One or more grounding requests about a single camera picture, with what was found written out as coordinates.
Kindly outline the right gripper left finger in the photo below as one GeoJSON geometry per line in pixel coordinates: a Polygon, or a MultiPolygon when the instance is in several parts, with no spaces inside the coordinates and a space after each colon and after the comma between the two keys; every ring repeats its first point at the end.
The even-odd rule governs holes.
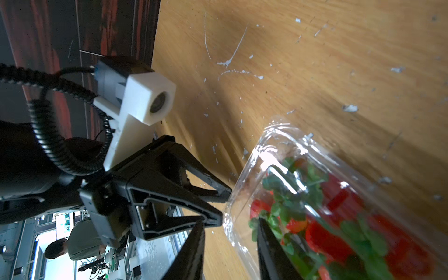
{"type": "Polygon", "coordinates": [[[201,280],[203,277],[204,252],[204,223],[196,222],[162,280],[201,280]]]}

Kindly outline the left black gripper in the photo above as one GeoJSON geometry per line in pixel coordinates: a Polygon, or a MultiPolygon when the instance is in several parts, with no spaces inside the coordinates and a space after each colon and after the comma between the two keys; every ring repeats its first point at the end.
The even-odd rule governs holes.
{"type": "Polygon", "coordinates": [[[112,173],[93,176],[79,196],[101,242],[117,249],[127,234],[135,239],[153,240],[192,230],[197,222],[207,228],[221,226],[222,212],[207,202],[225,203],[231,193],[228,185],[173,136],[164,135],[116,165],[112,173]],[[144,168],[177,185],[170,183],[167,189],[158,190],[127,185],[144,168]],[[187,172],[212,189],[192,185],[187,172]]]}

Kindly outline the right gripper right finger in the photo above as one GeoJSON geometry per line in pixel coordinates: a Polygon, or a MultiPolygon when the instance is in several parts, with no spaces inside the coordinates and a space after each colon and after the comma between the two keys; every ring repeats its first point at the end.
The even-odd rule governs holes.
{"type": "Polygon", "coordinates": [[[266,220],[259,220],[256,232],[260,279],[302,280],[266,220]]]}

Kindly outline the strawberries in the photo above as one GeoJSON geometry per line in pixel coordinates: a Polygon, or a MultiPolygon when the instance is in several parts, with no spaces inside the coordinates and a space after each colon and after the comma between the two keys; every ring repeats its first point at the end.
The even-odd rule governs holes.
{"type": "Polygon", "coordinates": [[[431,252],[350,184],[305,157],[267,166],[250,204],[306,280],[441,280],[431,252]]]}

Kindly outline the clear plastic clamshell container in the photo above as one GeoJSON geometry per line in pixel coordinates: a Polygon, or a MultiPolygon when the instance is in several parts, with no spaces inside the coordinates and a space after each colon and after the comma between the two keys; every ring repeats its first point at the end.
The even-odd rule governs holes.
{"type": "Polygon", "coordinates": [[[225,207],[254,280],[445,280],[448,238],[287,120],[271,121],[225,207]]]}

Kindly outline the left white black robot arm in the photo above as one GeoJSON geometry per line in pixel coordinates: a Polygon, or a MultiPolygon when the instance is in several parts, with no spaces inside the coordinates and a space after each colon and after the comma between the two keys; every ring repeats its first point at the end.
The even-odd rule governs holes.
{"type": "Polygon", "coordinates": [[[231,188],[155,126],[171,111],[176,85],[138,61],[107,57],[97,66],[50,74],[1,65],[1,82],[39,88],[30,123],[1,123],[1,223],[85,207],[100,240],[118,247],[132,231],[152,240],[221,226],[231,188]],[[65,139],[49,91],[98,112],[103,141],[65,139]]]}

